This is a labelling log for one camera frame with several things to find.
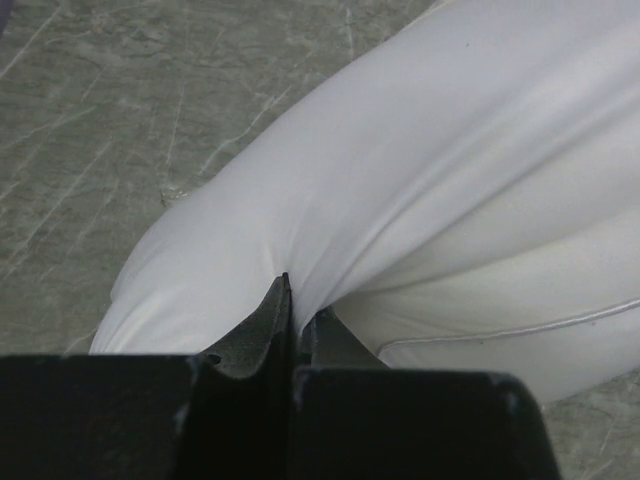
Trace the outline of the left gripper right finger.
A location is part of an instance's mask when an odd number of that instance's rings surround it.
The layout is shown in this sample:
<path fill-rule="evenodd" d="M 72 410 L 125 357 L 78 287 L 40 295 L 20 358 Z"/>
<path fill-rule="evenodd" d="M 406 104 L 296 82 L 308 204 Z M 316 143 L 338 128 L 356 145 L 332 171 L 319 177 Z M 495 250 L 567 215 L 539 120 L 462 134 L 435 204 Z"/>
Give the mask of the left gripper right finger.
<path fill-rule="evenodd" d="M 558 479 L 541 411 L 491 371 L 393 370 L 330 309 L 292 378 L 295 479 Z"/>

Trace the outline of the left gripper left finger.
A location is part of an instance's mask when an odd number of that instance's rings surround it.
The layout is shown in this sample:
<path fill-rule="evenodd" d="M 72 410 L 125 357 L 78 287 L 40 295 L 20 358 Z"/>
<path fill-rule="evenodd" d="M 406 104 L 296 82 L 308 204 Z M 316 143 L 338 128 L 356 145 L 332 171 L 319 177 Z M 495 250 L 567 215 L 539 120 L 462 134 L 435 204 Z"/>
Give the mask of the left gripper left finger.
<path fill-rule="evenodd" d="M 281 479 L 291 289 L 193 355 L 1 360 L 5 479 Z"/>

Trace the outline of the cream pillowcase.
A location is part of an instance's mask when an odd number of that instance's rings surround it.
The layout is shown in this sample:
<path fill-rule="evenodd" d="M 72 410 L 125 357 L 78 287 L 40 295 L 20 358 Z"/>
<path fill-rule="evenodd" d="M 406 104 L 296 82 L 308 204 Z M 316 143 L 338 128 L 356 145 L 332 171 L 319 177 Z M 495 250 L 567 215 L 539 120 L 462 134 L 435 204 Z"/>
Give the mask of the cream pillowcase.
<path fill-rule="evenodd" d="M 280 276 L 391 367 L 636 370 L 638 3 L 432 4 L 163 213 L 89 350 L 202 352 Z"/>

